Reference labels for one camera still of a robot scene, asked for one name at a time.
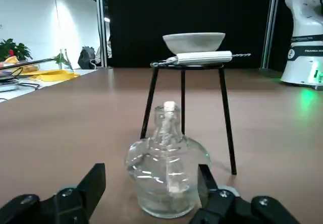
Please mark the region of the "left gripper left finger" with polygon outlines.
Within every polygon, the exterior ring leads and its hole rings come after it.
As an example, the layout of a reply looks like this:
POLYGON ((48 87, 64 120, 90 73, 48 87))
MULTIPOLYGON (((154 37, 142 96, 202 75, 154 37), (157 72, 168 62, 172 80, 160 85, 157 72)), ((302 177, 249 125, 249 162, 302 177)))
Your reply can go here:
POLYGON ((16 196, 1 207, 1 223, 89 223, 105 191, 105 164, 96 163, 76 187, 46 200, 16 196))

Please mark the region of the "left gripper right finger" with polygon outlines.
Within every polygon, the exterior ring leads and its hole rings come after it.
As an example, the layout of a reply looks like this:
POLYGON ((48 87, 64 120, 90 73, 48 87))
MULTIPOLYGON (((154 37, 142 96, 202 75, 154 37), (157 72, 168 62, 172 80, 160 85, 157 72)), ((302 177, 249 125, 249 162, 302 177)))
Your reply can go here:
POLYGON ((201 208, 190 219, 199 223, 299 223, 279 202, 270 196, 255 196, 250 202, 232 190, 218 187, 206 164, 197 171, 197 190, 201 208))

